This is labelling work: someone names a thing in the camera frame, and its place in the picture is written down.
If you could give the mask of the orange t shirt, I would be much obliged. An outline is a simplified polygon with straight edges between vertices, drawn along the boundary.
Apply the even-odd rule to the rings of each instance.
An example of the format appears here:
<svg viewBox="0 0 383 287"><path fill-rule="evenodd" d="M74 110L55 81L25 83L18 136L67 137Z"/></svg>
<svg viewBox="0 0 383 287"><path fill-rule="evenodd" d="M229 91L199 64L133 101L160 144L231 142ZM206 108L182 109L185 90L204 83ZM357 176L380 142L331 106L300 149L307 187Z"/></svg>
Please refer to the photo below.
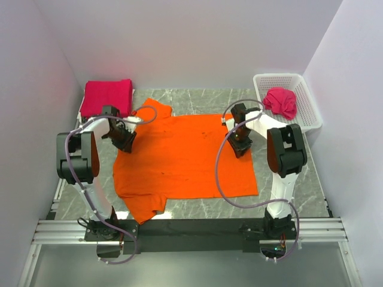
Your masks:
<svg viewBox="0 0 383 287"><path fill-rule="evenodd" d="M113 165L116 194L143 224L163 212L169 199L221 196L215 184L215 160L227 133L218 114L172 115L154 99L136 114L150 123L138 126L132 152L117 153Z"/></svg>

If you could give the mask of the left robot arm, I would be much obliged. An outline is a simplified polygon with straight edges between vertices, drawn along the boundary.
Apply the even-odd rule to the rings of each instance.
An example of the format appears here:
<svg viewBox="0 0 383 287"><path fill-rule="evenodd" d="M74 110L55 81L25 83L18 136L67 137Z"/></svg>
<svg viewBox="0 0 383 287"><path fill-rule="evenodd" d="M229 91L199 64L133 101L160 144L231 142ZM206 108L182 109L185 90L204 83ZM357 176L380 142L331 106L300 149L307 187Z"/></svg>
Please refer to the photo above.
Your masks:
<svg viewBox="0 0 383 287"><path fill-rule="evenodd" d="M86 228L91 232L121 231L117 215L107 200L99 179L101 169L96 142L110 139L123 152L131 152L136 128L142 120L122 117L114 106L104 106L100 115L90 117L75 130L56 136L56 170L60 179L72 185L91 211Z"/></svg>

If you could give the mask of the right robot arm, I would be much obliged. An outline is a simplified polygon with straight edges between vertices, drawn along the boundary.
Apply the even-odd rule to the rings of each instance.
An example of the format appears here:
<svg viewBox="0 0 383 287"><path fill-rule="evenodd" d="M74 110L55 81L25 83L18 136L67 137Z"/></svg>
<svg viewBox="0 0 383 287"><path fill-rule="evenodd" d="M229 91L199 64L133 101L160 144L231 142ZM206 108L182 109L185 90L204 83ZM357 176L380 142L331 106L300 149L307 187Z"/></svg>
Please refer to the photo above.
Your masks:
<svg viewBox="0 0 383 287"><path fill-rule="evenodd" d="M271 237L288 230L294 231L290 203L296 180L308 160L300 126L277 121L260 108L247 108L241 102L236 102L230 112L233 118L222 123L227 126L227 141L236 158L244 156L251 148L249 134L252 131L263 136L267 142L272 188L263 218L263 232Z"/></svg>

